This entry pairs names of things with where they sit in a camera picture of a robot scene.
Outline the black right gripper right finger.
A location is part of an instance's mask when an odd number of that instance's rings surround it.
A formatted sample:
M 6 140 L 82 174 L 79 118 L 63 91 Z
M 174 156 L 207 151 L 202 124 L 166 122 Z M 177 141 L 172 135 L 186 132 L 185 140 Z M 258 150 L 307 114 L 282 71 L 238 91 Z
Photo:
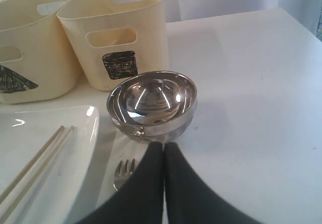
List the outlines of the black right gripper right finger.
M 164 148 L 168 223 L 256 223 L 213 190 L 185 159 L 177 143 Z

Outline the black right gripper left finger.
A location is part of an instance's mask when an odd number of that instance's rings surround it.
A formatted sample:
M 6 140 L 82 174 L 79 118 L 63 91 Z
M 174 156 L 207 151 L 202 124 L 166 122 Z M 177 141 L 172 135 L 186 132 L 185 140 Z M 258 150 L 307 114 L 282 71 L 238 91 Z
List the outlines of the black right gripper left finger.
M 162 223 L 163 145 L 152 142 L 121 189 L 78 223 Z

